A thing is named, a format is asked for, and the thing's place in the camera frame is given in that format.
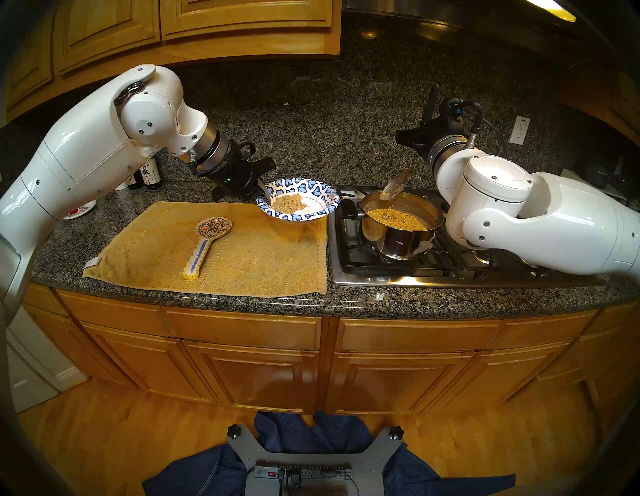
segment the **granite countertop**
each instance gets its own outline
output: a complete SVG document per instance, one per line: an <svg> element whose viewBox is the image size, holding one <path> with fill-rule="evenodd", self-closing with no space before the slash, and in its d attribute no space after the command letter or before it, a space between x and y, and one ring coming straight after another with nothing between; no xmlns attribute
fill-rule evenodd
<svg viewBox="0 0 640 496"><path fill-rule="evenodd" d="M610 276L604 285L557 289L423 289L345 287L331 283L327 294L253 298L144 291L82 279L86 261L147 207L158 201L208 202L210 182L168 182L157 191L115 191L88 214L61 222L38 252L33 281L68 291L138 303L292 316L407 319L514 317L577 312L640 298L640 287ZM233 201L225 198L222 201Z"/></svg>

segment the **wall outlet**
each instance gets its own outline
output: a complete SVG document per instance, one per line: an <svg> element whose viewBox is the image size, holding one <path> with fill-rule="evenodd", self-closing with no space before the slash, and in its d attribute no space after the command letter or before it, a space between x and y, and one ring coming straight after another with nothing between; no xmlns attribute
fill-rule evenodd
<svg viewBox="0 0 640 496"><path fill-rule="evenodd" d="M516 117L516 124L513 125L513 132L511 133L510 143L514 145L524 145L524 138L527 136L527 130L529 128L529 122L531 119L518 115Z"/></svg>

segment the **blue fabric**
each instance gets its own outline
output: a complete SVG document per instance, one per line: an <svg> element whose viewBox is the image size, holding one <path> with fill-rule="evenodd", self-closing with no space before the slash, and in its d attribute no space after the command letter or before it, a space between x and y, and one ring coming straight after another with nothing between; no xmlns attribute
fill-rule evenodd
<svg viewBox="0 0 640 496"><path fill-rule="evenodd" d="M314 415L309 429L299 415L258 413L258 441L273 453L361 453L373 442L358 417ZM441 479L402 443L385 465L386 496L489 496L515 486L516 476ZM228 444L174 461L142 483L147 496L244 495L246 468Z"/></svg>

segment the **power strip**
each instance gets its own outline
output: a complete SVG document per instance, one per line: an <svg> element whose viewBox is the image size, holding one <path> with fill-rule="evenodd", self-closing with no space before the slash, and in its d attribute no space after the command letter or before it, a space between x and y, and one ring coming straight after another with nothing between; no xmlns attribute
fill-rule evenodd
<svg viewBox="0 0 640 496"><path fill-rule="evenodd" d="M261 479L278 479L278 470L290 470L300 474L301 479L348 480L351 479L351 465L332 465L327 467L310 467L308 465L282 465L259 461L255 464L255 477Z"/></svg>

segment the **stainless steel pot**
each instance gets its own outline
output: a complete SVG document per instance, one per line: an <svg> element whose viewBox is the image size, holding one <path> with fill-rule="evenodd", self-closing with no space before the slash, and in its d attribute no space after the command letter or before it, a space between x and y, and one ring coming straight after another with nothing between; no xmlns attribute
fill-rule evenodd
<svg viewBox="0 0 640 496"><path fill-rule="evenodd" d="M391 201L380 200L380 192L362 200L362 234L365 241L380 255L391 260L411 260L431 249L436 230L444 222L440 208L426 198L400 193ZM421 231L407 231L386 226L367 215L377 209L394 209L411 214L425 224Z"/></svg>

